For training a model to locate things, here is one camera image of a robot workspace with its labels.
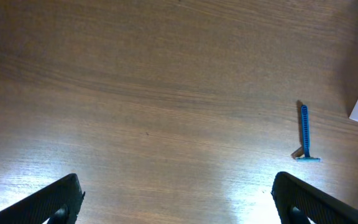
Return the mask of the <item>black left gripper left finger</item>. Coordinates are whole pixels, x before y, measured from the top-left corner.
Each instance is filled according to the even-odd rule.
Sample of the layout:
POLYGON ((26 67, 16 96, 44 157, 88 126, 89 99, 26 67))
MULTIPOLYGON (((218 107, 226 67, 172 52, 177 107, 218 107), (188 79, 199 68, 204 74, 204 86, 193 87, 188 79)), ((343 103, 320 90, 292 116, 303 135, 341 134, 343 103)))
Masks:
POLYGON ((85 197, 78 176, 68 174, 0 211, 0 223, 75 224, 85 197))

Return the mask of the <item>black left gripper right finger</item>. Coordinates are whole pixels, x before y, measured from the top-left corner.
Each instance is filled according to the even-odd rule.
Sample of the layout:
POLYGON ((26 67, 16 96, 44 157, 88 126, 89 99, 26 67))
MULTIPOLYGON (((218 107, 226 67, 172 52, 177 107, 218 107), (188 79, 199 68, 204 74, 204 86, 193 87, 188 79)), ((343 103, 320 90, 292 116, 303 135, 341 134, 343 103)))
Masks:
POLYGON ((282 223, 358 224, 358 210, 287 172, 275 176, 272 197, 282 223))

